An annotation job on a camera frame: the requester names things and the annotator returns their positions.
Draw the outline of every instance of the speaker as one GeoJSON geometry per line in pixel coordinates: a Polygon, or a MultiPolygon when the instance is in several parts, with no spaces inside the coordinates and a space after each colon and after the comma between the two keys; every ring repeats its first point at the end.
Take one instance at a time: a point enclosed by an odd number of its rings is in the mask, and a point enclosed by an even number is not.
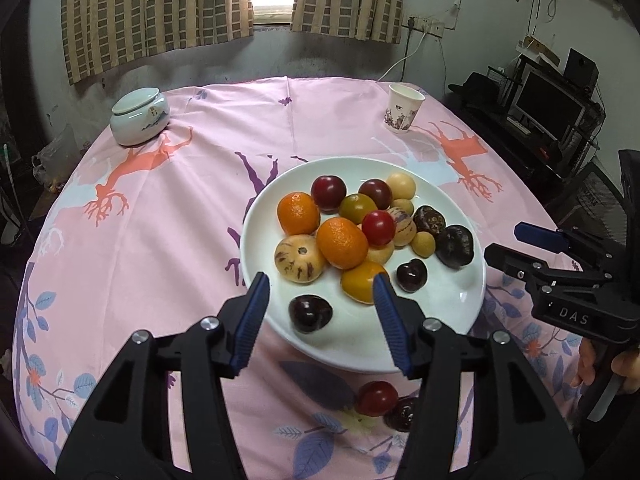
{"type": "Polygon", "coordinates": [[[564,67],[564,77],[591,98],[598,82],[598,67],[591,59],[571,49],[564,67]]]}

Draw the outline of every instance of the computer monitor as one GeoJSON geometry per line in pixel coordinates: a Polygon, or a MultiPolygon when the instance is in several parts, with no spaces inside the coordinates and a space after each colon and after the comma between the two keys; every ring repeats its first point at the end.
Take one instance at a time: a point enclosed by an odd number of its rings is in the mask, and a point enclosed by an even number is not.
{"type": "Polygon", "coordinates": [[[584,114],[584,106],[574,97],[533,70],[526,76],[514,106],[540,130],[560,141],[584,114]]]}

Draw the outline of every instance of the pink tablecloth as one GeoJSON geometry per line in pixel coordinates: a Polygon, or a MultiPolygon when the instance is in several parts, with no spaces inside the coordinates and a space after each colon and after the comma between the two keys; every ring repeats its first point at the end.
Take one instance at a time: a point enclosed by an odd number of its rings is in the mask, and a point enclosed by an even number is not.
{"type": "MultiPolygon", "coordinates": [[[[483,246],[519,221],[549,228],[542,206],[464,123],[427,96],[415,127],[383,126],[386,84],[272,78],[166,93],[168,128],[127,150],[107,128],[47,216],[30,258],[16,322],[14,383],[24,436],[54,468],[95,381],[138,328],[181,332],[244,291],[242,220],[264,187],[307,160],[362,155],[440,186],[472,219],[483,246]]],[[[552,266],[571,261],[538,251],[552,266]]],[[[489,269],[479,331],[513,333],[566,415],[579,338],[536,322],[523,283],[489,269]]],[[[417,384],[387,377],[401,395],[417,384]]],[[[392,478],[406,435],[358,416],[353,392],[370,376],[311,361],[264,326],[247,370],[225,381],[226,403],[252,480],[392,478]]],[[[187,467],[179,377],[169,377],[175,463],[187,467]]],[[[471,378],[463,378],[459,446],[466,463],[471,378]]]]}

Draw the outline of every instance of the orange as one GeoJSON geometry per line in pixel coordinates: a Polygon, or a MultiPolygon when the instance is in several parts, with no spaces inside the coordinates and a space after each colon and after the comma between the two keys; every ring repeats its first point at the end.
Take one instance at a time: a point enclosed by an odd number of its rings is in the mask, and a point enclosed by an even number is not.
{"type": "Polygon", "coordinates": [[[320,225],[320,210],[311,195],[289,193],[278,203],[278,220],[289,236],[310,235],[320,225]]]}
{"type": "Polygon", "coordinates": [[[358,227],[346,218],[325,221],[316,233],[318,249],[332,266],[353,269],[367,257],[369,243],[358,227]]]}

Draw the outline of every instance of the jar lid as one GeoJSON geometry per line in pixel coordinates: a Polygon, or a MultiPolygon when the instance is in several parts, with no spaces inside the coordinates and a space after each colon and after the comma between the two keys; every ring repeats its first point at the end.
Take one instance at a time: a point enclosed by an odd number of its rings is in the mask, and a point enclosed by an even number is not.
{"type": "Polygon", "coordinates": [[[121,97],[111,111],[114,115],[128,114],[153,101],[159,93],[158,88],[138,88],[121,97]]]}

